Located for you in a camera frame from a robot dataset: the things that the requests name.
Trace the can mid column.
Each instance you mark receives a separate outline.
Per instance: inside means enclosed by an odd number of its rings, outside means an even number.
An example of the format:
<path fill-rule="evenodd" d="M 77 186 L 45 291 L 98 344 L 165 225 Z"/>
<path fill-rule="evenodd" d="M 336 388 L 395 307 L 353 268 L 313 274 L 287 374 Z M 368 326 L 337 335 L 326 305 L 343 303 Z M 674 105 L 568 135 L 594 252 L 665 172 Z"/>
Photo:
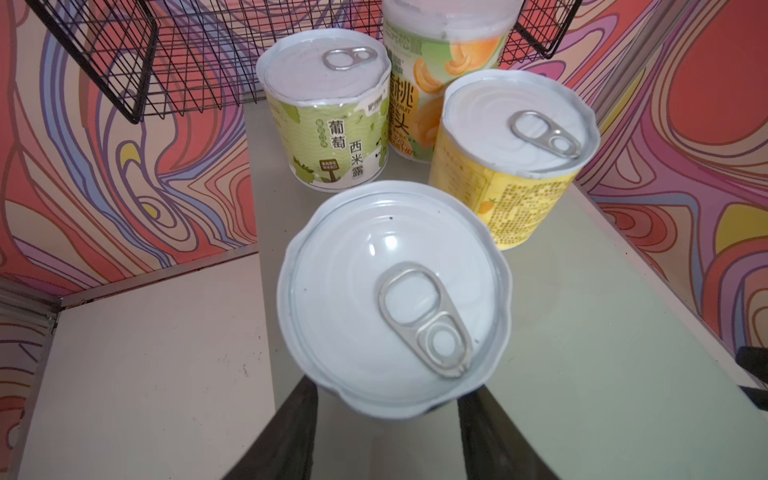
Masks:
<path fill-rule="evenodd" d="M 277 316 L 316 384 L 362 414 L 410 419 L 483 386 L 512 330 L 513 280 L 456 198 L 377 181 L 323 202 L 287 246 Z"/>

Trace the orange label can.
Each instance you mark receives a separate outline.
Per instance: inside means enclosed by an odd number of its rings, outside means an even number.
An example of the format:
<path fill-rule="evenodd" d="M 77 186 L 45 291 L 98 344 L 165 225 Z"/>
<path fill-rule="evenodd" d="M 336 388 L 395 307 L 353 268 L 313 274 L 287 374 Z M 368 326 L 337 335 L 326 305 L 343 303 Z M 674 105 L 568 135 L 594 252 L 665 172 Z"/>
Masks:
<path fill-rule="evenodd" d="M 449 84 L 493 69 L 524 3 L 434 0 L 382 3 L 390 61 L 389 143 L 403 157 L 431 161 Z"/>

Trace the yellow label can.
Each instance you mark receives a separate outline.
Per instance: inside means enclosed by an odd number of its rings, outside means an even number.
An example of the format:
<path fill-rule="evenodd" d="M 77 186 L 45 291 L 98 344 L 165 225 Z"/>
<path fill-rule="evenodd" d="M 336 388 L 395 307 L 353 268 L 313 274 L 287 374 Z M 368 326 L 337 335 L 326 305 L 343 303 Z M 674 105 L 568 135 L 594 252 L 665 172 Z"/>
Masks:
<path fill-rule="evenodd" d="M 508 250 L 532 236 L 599 146 L 595 112 L 573 90 L 527 71 L 482 70 L 445 92 L 429 183 Z"/>

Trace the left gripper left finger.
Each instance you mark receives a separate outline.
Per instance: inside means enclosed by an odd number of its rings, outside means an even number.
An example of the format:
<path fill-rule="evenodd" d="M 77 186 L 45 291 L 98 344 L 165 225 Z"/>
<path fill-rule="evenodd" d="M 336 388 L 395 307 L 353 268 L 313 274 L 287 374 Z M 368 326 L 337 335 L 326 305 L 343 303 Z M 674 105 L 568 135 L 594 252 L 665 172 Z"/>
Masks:
<path fill-rule="evenodd" d="M 224 479 L 310 479 L 318 389 L 304 376 Z"/>

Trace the green label can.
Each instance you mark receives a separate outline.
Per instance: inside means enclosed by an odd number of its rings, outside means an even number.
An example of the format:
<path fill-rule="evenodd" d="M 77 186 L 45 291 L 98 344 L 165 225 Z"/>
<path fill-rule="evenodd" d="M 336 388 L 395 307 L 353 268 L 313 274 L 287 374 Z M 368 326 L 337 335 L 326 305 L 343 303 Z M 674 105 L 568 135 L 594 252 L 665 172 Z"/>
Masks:
<path fill-rule="evenodd" d="M 348 29 L 308 30 L 270 46 L 256 71 L 293 175 L 326 193 L 377 179 L 388 161 L 391 61 Z"/>

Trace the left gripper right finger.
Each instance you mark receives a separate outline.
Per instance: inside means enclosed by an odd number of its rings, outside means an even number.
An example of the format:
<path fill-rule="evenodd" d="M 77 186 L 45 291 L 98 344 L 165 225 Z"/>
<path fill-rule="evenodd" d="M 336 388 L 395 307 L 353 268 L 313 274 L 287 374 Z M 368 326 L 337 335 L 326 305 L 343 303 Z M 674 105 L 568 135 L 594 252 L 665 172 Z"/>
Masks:
<path fill-rule="evenodd" d="M 490 390 L 457 400 L 468 479 L 557 479 Z"/>

